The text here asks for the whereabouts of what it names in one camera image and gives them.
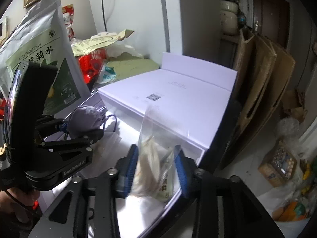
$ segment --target logo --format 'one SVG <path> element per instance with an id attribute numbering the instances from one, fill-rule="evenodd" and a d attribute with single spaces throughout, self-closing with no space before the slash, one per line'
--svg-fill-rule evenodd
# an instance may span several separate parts
<path id="1" fill-rule="evenodd" d="M 66 176 L 69 173 L 72 173 L 73 171 L 75 171 L 77 168 L 83 166 L 86 163 L 86 159 L 83 160 L 82 162 L 78 163 L 77 165 L 73 166 L 72 168 L 70 168 L 69 170 L 65 171 L 63 173 L 63 176 Z"/>
<path id="2" fill-rule="evenodd" d="M 49 35 L 52 37 L 52 36 L 54 36 L 54 34 L 55 34 L 55 30 L 50 30 L 50 32 L 49 32 Z"/>

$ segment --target barcode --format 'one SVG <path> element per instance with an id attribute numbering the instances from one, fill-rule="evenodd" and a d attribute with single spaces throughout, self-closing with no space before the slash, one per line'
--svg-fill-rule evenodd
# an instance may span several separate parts
<path id="1" fill-rule="evenodd" d="M 161 98 L 160 96 L 156 95 L 156 94 L 151 94 L 149 96 L 147 96 L 146 98 L 152 100 L 152 101 L 156 101 L 157 99 Z"/>
<path id="2" fill-rule="evenodd" d="M 72 94 L 70 97 L 66 98 L 64 100 L 65 105 L 69 104 L 70 102 L 72 102 L 74 99 L 76 99 L 75 94 Z"/>

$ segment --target white box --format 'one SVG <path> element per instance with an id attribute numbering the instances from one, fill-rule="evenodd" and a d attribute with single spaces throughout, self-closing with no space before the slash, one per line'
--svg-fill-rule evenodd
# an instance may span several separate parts
<path id="1" fill-rule="evenodd" d="M 180 123 L 188 131 L 182 146 L 199 163 L 218 130 L 236 74 L 211 62 L 164 53 L 161 69 L 102 87 L 98 93 L 110 112 L 137 131 L 148 105 Z"/>

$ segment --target red package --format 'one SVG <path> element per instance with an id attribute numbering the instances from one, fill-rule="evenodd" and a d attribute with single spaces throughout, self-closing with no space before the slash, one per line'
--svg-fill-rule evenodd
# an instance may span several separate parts
<path id="1" fill-rule="evenodd" d="M 67 6 L 64 6 L 62 8 L 63 11 L 63 17 L 64 17 L 64 22 L 68 34 L 69 41 L 72 40 L 74 37 L 74 31 L 72 29 L 72 23 L 74 20 L 74 5 L 70 4 Z"/>
<path id="2" fill-rule="evenodd" d="M 83 73 L 86 84 L 88 84 L 93 79 L 93 77 L 98 77 L 99 71 L 103 65 L 103 60 L 106 58 L 106 51 L 100 48 L 92 51 L 88 55 L 83 55 L 78 59 L 79 66 Z"/>

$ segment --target food packet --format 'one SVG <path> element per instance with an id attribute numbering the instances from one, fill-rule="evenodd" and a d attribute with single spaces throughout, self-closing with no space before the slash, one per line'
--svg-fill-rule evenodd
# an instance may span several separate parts
<path id="1" fill-rule="evenodd" d="M 188 132 L 161 112 L 149 106 L 143 118 L 138 141 L 139 158 L 131 194 L 167 201 L 173 195 L 174 159 Z"/>
<path id="2" fill-rule="evenodd" d="M 90 96 L 72 53 L 60 0 L 36 3 L 1 47 L 0 89 L 6 100 L 21 60 L 58 68 L 45 102 L 44 114 L 65 117 Z"/>
<path id="3" fill-rule="evenodd" d="M 63 18 L 66 26 L 69 41 L 74 37 L 74 31 L 72 29 L 72 23 L 74 21 L 74 5 L 66 5 L 62 8 Z"/>

